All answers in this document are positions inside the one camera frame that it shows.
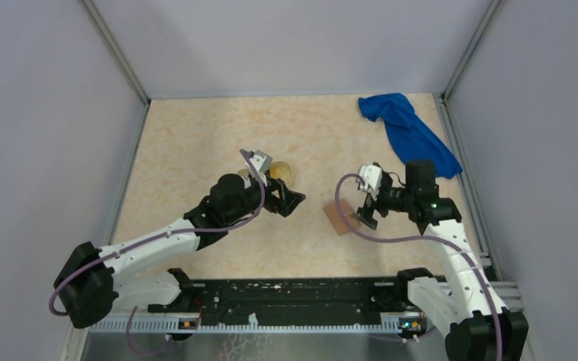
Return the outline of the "cream plastic tray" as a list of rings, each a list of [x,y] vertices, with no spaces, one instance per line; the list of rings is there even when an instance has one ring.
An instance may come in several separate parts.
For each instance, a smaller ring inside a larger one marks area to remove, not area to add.
[[[241,169],[236,173],[243,179],[245,183],[245,188],[249,188],[252,185],[257,186],[257,178],[252,177],[248,173],[247,168]],[[273,177],[275,179],[282,179],[288,187],[294,182],[293,170],[291,166],[284,161],[273,161],[271,163],[270,170],[268,170],[268,172],[266,173],[266,176]]]

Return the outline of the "tan leather card holder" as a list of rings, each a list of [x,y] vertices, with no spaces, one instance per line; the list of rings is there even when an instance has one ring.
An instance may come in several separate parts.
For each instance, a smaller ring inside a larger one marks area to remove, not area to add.
[[[347,200],[344,198],[340,199],[339,206],[347,222],[354,229],[359,229],[360,222],[352,217],[354,210],[347,202]],[[323,207],[323,211],[337,235],[344,235],[351,232],[351,228],[345,223],[342,216],[338,212],[337,203],[335,201],[326,204]]]

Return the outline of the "blue cloth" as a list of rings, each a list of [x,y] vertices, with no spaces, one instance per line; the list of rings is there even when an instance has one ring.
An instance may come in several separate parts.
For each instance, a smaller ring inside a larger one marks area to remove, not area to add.
[[[404,94],[360,97],[357,106],[362,117],[385,124],[389,143],[402,162],[430,160],[434,163],[436,176],[446,179],[464,171],[457,157],[417,115]]]

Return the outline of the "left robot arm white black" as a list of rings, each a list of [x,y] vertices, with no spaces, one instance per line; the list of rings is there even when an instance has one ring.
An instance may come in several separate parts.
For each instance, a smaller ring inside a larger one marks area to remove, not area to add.
[[[305,194],[268,174],[225,174],[195,208],[162,229],[121,244],[79,244],[53,282],[48,308],[76,329],[124,308],[186,311],[196,292],[184,271],[174,268],[155,276],[142,271],[215,244],[263,210],[288,217],[305,200]]]

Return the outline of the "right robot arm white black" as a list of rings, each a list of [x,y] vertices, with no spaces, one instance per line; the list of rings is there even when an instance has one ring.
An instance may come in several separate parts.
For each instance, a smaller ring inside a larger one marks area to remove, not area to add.
[[[374,213],[406,214],[419,230],[413,240],[426,241],[439,257],[449,291],[433,275],[417,270],[402,276],[394,301],[403,310],[419,308],[444,338],[450,360],[519,360],[529,325],[521,311],[512,311],[486,277],[470,246],[455,202],[440,195],[430,160],[405,164],[405,181],[394,185],[391,174],[377,162],[349,175],[366,193],[354,219],[376,229]]]

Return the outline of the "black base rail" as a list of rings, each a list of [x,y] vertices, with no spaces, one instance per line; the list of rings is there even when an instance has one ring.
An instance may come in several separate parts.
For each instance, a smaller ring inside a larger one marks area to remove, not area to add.
[[[226,329],[386,332],[412,337],[432,329],[408,303],[400,280],[386,278],[268,278],[196,280],[152,314],[199,315],[200,326]]]

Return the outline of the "aluminium frame rail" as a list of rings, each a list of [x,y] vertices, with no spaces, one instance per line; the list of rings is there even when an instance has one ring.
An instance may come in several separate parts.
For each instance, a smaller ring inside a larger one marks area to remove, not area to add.
[[[333,331],[290,331],[281,329],[255,329],[252,326],[236,326],[234,328],[226,329],[206,329],[200,326],[200,316],[173,313],[173,314],[152,314],[150,312],[140,313],[134,316],[131,323],[128,323],[128,315],[125,313],[127,307],[125,305],[105,313],[102,308],[88,307],[83,314],[78,314],[75,317],[75,327],[86,328],[90,327],[96,331],[123,331],[126,326],[129,326],[133,332],[167,332],[167,333],[360,333],[369,331],[358,331],[356,329],[349,330],[333,330]]]

